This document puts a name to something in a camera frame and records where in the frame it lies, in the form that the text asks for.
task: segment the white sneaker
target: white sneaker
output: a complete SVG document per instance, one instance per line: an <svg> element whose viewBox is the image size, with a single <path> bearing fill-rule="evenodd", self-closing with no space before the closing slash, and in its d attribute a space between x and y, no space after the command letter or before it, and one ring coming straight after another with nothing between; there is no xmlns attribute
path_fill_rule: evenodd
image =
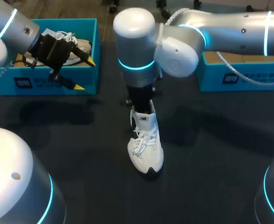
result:
<svg viewBox="0 0 274 224"><path fill-rule="evenodd" d="M67 42L74 42L76 44L77 47L79 47L82 51L87 52L88 54L90 54L91 52L91 43L87 40L81 40L81 39L77 39L73 33L66 33L64 31L58 31L58 32L54 32L50 29L46 29L42 35L45 36L46 34L50 34L52 37L56 38L57 40L61 40L64 39ZM29 63L33 63L34 58L31 56L31 54L29 52L26 52L24 54L24 56L26 57L26 61ZM70 57L68 58L68 60L66 61L66 63L63 64L63 66L71 66L71 65L75 65L81 63L81 59L76 56L74 53L70 53ZM36 66L44 66L43 63L41 62L37 62Z"/></svg>
<svg viewBox="0 0 274 224"><path fill-rule="evenodd" d="M137 113L134 107L131 110L132 119L135 120L137 137L131 138L127 145L128 154L140 172L147 174L158 173L164 162L164 153L160 142L159 127L156 120L155 107L150 101L151 114Z"/></svg>

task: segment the blue box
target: blue box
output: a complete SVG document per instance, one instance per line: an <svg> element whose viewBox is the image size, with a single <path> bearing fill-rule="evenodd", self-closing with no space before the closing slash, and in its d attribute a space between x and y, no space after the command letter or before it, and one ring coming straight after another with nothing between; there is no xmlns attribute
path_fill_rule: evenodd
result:
<svg viewBox="0 0 274 224"><path fill-rule="evenodd" d="M47 66L16 67L10 68L0 78L0 94L2 96L19 95L94 95L97 92L98 71L100 63L100 38L97 19L44 19L33 20L40 26L41 33L49 28L53 31L65 31L75 33L77 39L85 39L92 42L91 57L96 67L90 66L64 66L60 74L65 78L71 78L75 83L84 87L84 91L68 90L58 83L49 81L50 68ZM16 55L8 56L9 61L15 60ZM22 87L17 82L29 85Z"/></svg>
<svg viewBox="0 0 274 224"><path fill-rule="evenodd" d="M232 63L231 65L255 81L274 82L274 63ZM207 63L205 54L195 73L202 92L274 90L274 86L257 86L240 79L223 63Z"/></svg>

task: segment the black table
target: black table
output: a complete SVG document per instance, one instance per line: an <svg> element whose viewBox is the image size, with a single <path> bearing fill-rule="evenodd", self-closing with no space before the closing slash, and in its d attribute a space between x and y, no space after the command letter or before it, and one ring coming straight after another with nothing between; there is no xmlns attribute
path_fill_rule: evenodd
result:
<svg viewBox="0 0 274 224"><path fill-rule="evenodd" d="M55 179L68 224L254 223L254 195L274 156L274 91L200 93L194 76L158 85L165 163L154 182L127 153L132 130L113 43L102 46L98 95L0 96L0 127L21 136Z"/></svg>

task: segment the shoelace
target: shoelace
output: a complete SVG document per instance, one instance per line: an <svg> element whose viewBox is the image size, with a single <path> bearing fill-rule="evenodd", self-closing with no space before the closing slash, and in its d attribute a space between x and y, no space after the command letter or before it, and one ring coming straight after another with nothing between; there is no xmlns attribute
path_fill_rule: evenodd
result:
<svg viewBox="0 0 274 224"><path fill-rule="evenodd" d="M156 125L150 132L142 131L138 127L136 127L134 132L137 133L138 138L135 139L136 146L132 148L133 155L136 155L142 159L141 154L144 152L145 148L147 146L154 146L156 144Z"/></svg>
<svg viewBox="0 0 274 224"><path fill-rule="evenodd" d="M74 42L74 43L77 45L77 39L76 39L76 37L74 36L73 33L66 33L66 32L64 32L64 31L58 31L58 32L56 33L56 35L55 35L55 38L56 38L57 40L64 39L64 40L66 40L67 42L72 41L72 42Z"/></svg>

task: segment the metal screw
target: metal screw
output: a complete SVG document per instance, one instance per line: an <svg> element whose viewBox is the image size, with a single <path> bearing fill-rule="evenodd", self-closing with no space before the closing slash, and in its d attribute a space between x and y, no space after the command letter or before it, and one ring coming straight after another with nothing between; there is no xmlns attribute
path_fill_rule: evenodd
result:
<svg viewBox="0 0 274 224"><path fill-rule="evenodd" d="M31 33L31 30L30 30L29 28L25 28L25 29L24 29L24 33L25 33L25 34L30 34L30 33Z"/></svg>

